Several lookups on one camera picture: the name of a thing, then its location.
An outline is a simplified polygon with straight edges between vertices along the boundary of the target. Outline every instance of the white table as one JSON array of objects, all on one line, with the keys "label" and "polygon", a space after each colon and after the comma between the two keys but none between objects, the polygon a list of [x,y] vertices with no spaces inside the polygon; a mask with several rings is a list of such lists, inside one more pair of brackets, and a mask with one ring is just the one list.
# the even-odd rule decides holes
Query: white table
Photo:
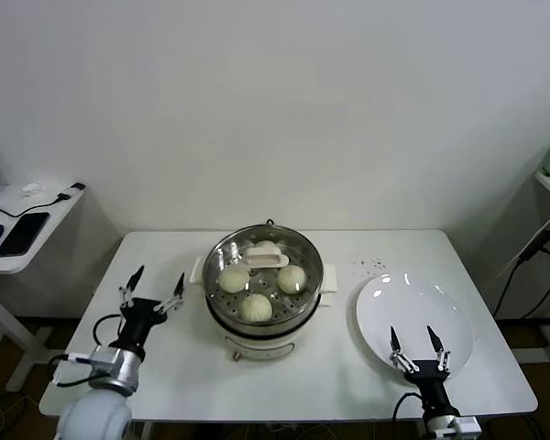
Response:
[{"label": "white table", "polygon": [[[135,296],[162,299],[195,258],[204,256],[225,232],[133,232],[116,252],[85,311],[68,351],[94,348],[95,321],[118,311],[118,286],[145,265]],[[201,288],[187,285],[185,305],[154,327],[145,345],[140,386],[129,398],[136,420],[197,422],[356,421],[390,419],[399,397],[411,391],[400,374],[364,345],[353,321],[363,284],[386,271],[423,274],[439,283],[463,308],[475,332],[467,366],[446,383],[463,414],[529,413],[537,400],[477,289],[446,235],[440,231],[305,232],[327,263],[334,263],[338,292],[331,307],[316,311],[305,343],[273,362],[231,360],[206,309]],[[116,323],[101,326],[112,341]],[[61,380],[85,377],[84,366],[61,365]],[[50,384],[40,402],[46,415],[59,415],[86,386]],[[422,415],[407,400],[401,418]]]},{"label": "white table", "polygon": [[[65,187],[47,189],[44,193],[25,197],[20,187],[16,185],[0,185],[0,208],[7,210],[13,215],[37,204],[48,204],[55,200],[57,194],[65,190]],[[53,231],[61,223],[63,218],[70,212],[73,206],[82,196],[82,192],[72,197],[70,200],[56,203],[49,207],[38,208],[33,212],[48,212],[50,214],[47,223],[43,226],[30,250],[20,257],[0,258],[0,274],[14,274],[23,270],[28,263],[37,255]],[[17,222],[17,218],[11,218],[6,214],[0,213],[0,225],[4,225],[5,231],[0,237],[0,244],[12,227]],[[19,347],[25,351],[12,377],[7,382],[5,389],[7,391],[19,391],[32,369],[37,363],[46,363],[54,353],[54,350],[48,350],[43,343],[49,337],[50,327],[42,327],[36,335],[32,335],[1,303],[0,303],[0,341],[3,336],[8,336]]]}]

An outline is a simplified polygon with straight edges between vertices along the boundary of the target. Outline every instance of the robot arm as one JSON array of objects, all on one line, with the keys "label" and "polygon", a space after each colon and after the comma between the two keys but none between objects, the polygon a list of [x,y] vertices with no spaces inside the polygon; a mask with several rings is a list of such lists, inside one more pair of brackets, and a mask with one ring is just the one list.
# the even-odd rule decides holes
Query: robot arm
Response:
[{"label": "robot arm", "polygon": [[420,390],[427,431],[424,438],[478,439],[481,434],[479,422],[475,417],[461,417],[458,409],[450,403],[444,387],[450,375],[450,351],[444,350],[442,341],[429,325],[427,330],[436,360],[411,360],[407,357],[393,327],[390,341],[393,365]]},{"label": "robot arm", "polygon": [[[97,346],[91,355],[70,353],[64,360],[92,367],[89,390],[72,401],[60,417],[56,440],[121,440],[127,434],[132,412],[127,397],[137,391],[138,368],[145,360],[145,341],[150,329],[163,324],[168,316],[183,305],[183,279],[180,277],[172,296],[166,302],[133,298],[143,273],[141,267],[121,287],[120,313],[125,323],[116,341]],[[59,383],[56,375],[53,383]]]}]

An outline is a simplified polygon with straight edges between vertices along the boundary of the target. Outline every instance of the smartphone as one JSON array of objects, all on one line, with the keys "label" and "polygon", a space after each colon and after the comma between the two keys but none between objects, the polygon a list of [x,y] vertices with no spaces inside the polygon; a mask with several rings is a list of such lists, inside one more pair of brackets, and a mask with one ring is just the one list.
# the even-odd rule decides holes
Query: smartphone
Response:
[{"label": "smartphone", "polygon": [[24,214],[0,245],[0,257],[25,255],[43,228],[49,213]]}]

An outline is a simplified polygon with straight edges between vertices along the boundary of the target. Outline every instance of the floor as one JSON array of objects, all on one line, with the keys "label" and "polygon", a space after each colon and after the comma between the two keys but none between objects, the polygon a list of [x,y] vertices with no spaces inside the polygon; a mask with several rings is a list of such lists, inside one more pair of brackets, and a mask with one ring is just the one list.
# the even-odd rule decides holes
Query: floor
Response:
[{"label": "floor", "polygon": [[[31,331],[37,326],[28,324]],[[74,324],[57,324],[48,341],[50,348],[65,348],[72,337]],[[511,347],[543,347],[545,340],[535,329],[526,327],[507,327],[503,334]],[[0,344],[0,396],[4,386],[18,360],[21,350],[12,342],[4,339]],[[528,365],[522,367],[538,398],[539,407],[532,414],[544,431],[545,438],[550,440],[550,364]],[[44,367],[35,367],[27,379],[23,392],[35,402],[41,398],[48,383],[48,375]],[[7,395],[0,399],[0,407],[4,410],[21,398],[21,395]],[[45,417],[39,413],[35,404],[28,401],[19,402],[7,415],[6,425],[12,426],[0,439],[45,440],[52,439],[57,420]],[[523,417],[501,417],[490,421],[481,421],[484,434],[481,438],[502,440],[537,439],[535,426]],[[135,430],[141,429],[136,423]],[[397,423],[396,438],[408,440],[419,439],[415,423]],[[299,424],[294,427],[278,425],[246,425],[246,424],[193,424],[193,423],[156,423],[153,428],[152,440],[292,440],[292,439],[391,439],[390,423],[334,423],[327,425]]]}]

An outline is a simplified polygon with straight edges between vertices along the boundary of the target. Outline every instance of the stainless steel steamer basket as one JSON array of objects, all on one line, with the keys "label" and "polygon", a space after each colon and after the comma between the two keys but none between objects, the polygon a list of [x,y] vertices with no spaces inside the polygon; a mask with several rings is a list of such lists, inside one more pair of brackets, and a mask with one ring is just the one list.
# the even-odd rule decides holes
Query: stainless steel steamer basket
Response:
[{"label": "stainless steel steamer basket", "polygon": [[[237,293],[223,291],[218,275],[231,264],[239,264],[245,249],[258,242],[275,243],[307,275],[305,289],[286,294],[277,284],[279,269],[253,269],[247,289]],[[203,287],[208,308],[214,319],[227,331],[249,339],[272,339],[285,336],[304,325],[320,302],[324,263],[315,246],[293,229],[279,225],[254,225],[239,229],[214,246],[203,264]],[[254,323],[240,315],[240,304],[251,293],[266,296],[272,305],[270,321]]]}]

